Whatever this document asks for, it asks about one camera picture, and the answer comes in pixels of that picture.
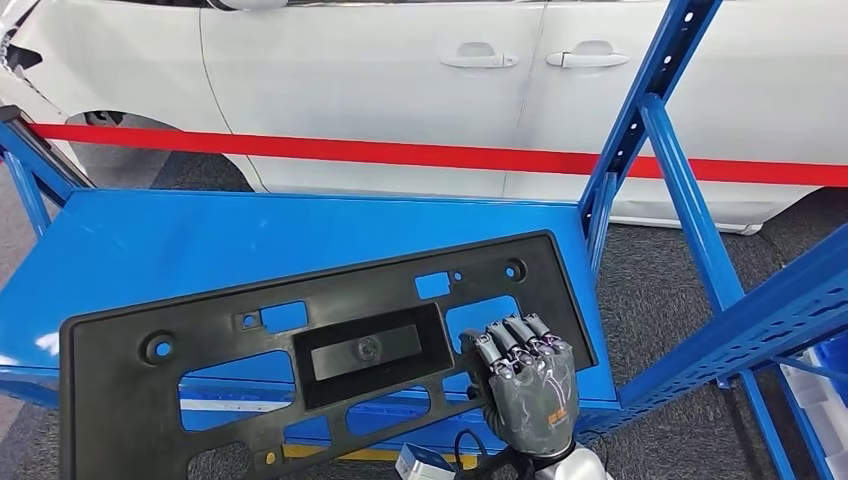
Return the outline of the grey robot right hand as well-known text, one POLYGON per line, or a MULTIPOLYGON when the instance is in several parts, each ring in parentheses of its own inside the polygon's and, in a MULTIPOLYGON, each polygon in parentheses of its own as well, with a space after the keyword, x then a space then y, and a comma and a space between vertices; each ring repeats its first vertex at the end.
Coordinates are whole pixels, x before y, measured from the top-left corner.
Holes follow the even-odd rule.
POLYGON ((468 355, 467 395, 481 399, 490 430, 536 458, 575 447, 578 393, 573 349, 535 313, 509 315, 459 334, 468 355))

